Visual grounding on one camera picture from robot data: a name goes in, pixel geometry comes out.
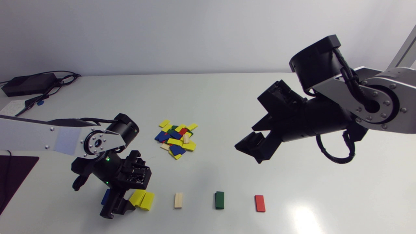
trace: white wall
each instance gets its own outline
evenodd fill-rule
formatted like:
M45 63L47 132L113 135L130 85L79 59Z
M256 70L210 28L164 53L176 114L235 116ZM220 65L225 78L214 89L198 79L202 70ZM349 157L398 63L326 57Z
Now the white wall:
M289 71L337 34L352 67L385 69L416 23L415 0L2 0L0 80Z

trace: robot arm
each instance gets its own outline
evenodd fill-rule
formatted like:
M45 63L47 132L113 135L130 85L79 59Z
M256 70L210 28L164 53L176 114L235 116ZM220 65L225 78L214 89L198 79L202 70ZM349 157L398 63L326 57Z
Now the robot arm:
M99 122L110 123L107 128ZM137 136L139 127L124 114L115 119L56 119L48 122L0 115L3 136L0 149L55 151L77 157L71 170L79 176L72 188L78 191L90 174L109 188L109 196L100 215L112 219L113 214L134 210L125 200L129 189L146 189L151 171L139 151L133 150L125 159L122 152Z
M0 141L0 149L56 151L87 159L127 145L119 133L80 119L44 122L0 115L0 132L7 136Z
M340 46L336 35L331 35L297 53L289 64L305 93L314 98L302 98L282 80L274 83L258 97L268 114L252 127L270 133L265 138L252 132L236 149L261 163L282 142L316 136L324 155L343 164L353 159L354 142L362 140L368 129L416 133L416 71L404 67L384 72L364 67L352 70ZM343 129L350 154L336 158L326 152L320 135Z

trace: power adapter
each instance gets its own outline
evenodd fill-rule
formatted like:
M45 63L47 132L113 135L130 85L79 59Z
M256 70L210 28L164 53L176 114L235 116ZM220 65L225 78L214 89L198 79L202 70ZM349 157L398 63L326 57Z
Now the power adapter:
M1 89L8 97L45 93L54 84L57 78L53 73L18 76L11 79Z

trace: white paper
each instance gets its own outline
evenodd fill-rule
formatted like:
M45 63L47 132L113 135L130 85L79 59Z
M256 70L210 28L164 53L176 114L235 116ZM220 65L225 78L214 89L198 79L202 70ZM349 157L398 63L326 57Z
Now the white paper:
M15 116L25 108L26 100L13 100L0 110L0 115Z

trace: blue object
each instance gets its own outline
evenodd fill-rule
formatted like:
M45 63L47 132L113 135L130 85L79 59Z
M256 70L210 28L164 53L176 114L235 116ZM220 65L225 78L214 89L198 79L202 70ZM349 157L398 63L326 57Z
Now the blue object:
M178 140L182 137L182 135L181 135L181 134L179 134L177 131L173 131L173 132L171 133L171 136L173 136L174 138L176 138L176 139L178 139Z
M186 150L184 150L182 147L178 146L178 145L171 145L169 147L169 149L172 151L173 155L178 155L178 154L184 154L186 152Z
M170 135L170 134L163 135L163 136L159 137L159 141L160 141L160 142L162 142L162 141L166 141L166 140L167 140L167 139L169 139L170 137L171 137L171 135Z
M159 133L159 134L155 137L155 140L156 140L156 141L160 141L160 140L159 140L159 138L160 138L160 137L162 137L162 136L164 136L164 135L165 135L165 133L166 133L166 132L164 132L164 131L160 131L160 133Z
M108 196L110 196L110 189L107 189L105 192L103 200L101 201L101 205L104 205L107 202Z

